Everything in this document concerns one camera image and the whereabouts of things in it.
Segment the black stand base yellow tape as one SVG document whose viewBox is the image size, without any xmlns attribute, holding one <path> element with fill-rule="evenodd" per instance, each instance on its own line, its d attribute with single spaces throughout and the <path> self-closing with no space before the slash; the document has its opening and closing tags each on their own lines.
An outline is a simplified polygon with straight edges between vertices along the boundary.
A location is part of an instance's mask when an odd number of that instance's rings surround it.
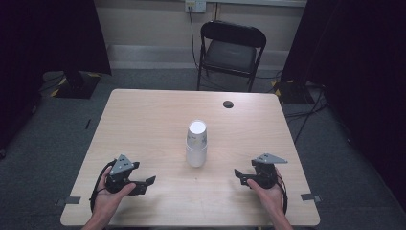
<svg viewBox="0 0 406 230">
<path fill-rule="evenodd" d="M 306 104 L 305 89 L 299 84 L 275 80 L 272 82 L 274 94 L 282 104 Z"/>
<path fill-rule="evenodd" d="M 51 93 L 55 98 L 90 99 L 101 76 L 98 74 L 64 71 L 63 79 Z"/>
</svg>

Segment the grey tape strip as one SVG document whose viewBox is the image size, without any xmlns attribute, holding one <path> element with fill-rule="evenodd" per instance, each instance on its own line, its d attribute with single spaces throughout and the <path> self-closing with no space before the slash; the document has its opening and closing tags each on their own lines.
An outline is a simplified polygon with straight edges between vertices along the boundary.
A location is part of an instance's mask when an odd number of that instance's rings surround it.
<svg viewBox="0 0 406 230">
<path fill-rule="evenodd" d="M 80 197 L 79 196 L 68 196 L 62 199 L 58 199 L 56 201 L 56 206 L 63 207 L 66 204 L 79 204 Z"/>
<path fill-rule="evenodd" d="M 322 198 L 319 195 L 314 194 L 301 194 L 301 198 L 303 201 L 313 200 L 315 203 L 322 201 Z"/>
</svg>

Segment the black folding chair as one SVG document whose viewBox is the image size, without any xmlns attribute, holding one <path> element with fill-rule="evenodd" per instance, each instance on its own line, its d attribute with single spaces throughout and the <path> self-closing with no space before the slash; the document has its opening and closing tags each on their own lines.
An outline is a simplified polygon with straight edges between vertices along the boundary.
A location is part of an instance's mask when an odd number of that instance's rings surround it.
<svg viewBox="0 0 406 230">
<path fill-rule="evenodd" d="M 250 92 L 267 43 L 265 34 L 252 26 L 212 20 L 202 25 L 200 38 L 197 89 L 205 70 L 247 78 Z"/>
</svg>

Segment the white wall socket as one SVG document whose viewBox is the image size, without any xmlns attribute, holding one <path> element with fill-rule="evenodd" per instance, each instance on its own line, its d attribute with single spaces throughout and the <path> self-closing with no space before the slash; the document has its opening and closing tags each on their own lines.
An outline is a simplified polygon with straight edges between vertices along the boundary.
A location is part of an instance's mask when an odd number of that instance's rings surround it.
<svg viewBox="0 0 406 230">
<path fill-rule="evenodd" d="M 186 12 L 205 13 L 207 9 L 206 0 L 185 0 Z"/>
</svg>

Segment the black curtain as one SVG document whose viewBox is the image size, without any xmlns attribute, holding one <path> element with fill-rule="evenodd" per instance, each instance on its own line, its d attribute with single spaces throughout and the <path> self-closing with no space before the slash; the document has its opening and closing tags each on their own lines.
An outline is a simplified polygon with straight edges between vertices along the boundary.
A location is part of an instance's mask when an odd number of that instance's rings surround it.
<svg viewBox="0 0 406 230">
<path fill-rule="evenodd" d="M 307 0 L 282 80 L 325 86 L 406 211 L 406 0 Z"/>
<path fill-rule="evenodd" d="M 95 0 L 0 0 L 0 150 L 50 71 L 111 72 Z"/>
</svg>

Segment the person's left hand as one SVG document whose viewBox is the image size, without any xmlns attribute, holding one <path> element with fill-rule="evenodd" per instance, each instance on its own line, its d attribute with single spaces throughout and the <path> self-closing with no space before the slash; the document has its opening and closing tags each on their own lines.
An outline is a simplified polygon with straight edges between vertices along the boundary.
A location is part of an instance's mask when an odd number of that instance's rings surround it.
<svg viewBox="0 0 406 230">
<path fill-rule="evenodd" d="M 92 218 L 99 221 L 110 221 L 116 213 L 122 199 L 127 196 L 136 185 L 133 183 L 125 185 L 120 191 L 115 194 L 109 193 L 105 190 L 105 179 L 108 176 L 106 172 L 101 177 L 101 182 L 98 186 L 98 193 L 96 195 L 95 206 L 93 209 Z"/>
</svg>

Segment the person's right hand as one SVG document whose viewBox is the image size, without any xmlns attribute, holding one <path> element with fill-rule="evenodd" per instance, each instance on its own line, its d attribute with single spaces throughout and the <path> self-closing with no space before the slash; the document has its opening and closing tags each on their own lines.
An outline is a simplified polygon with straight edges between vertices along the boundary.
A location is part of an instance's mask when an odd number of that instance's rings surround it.
<svg viewBox="0 0 406 230">
<path fill-rule="evenodd" d="M 271 212 L 283 212 L 284 213 L 284 193 L 281 186 L 280 173 L 277 171 L 278 182 L 270 189 L 263 189 L 257 182 L 249 179 L 248 184 L 251 189 L 258 195 L 259 200 L 264 209 L 270 214 Z"/>
</svg>

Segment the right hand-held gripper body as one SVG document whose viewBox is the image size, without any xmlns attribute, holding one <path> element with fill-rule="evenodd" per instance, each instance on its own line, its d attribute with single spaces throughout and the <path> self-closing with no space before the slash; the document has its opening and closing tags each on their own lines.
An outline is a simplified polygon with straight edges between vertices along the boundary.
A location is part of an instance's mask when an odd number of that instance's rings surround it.
<svg viewBox="0 0 406 230">
<path fill-rule="evenodd" d="M 256 172 L 254 180 L 263 189 L 272 188 L 278 182 L 275 165 L 286 163 L 287 161 L 279 156 L 275 156 L 271 153 L 263 153 L 251 161 Z"/>
</svg>

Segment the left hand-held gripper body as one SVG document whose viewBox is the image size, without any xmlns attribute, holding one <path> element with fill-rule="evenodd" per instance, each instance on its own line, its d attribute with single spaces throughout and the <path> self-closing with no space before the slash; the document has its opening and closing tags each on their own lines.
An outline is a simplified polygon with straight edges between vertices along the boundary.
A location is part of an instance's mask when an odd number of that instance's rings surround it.
<svg viewBox="0 0 406 230">
<path fill-rule="evenodd" d="M 130 184 L 129 176 L 133 170 L 139 168 L 139 165 L 139 162 L 131 162 L 124 154 L 121 154 L 106 177 L 106 190 L 109 193 L 116 194 L 124 186 Z"/>
</svg>

